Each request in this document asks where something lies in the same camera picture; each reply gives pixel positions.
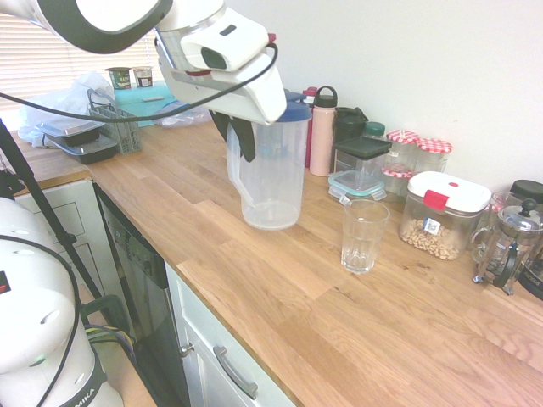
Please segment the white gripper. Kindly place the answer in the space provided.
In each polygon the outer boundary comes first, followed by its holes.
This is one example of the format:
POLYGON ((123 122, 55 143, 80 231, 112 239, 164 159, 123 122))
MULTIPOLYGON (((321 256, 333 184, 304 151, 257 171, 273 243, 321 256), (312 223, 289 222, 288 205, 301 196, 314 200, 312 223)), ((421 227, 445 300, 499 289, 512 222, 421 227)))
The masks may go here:
POLYGON ((223 140, 228 126, 234 130, 241 154, 255 159, 255 136, 251 122, 270 125, 284 113, 287 102, 276 61, 278 47, 269 43, 246 65, 232 72, 202 70, 193 75, 171 66, 162 49, 159 67, 171 94, 192 107, 210 110, 211 119, 223 140))

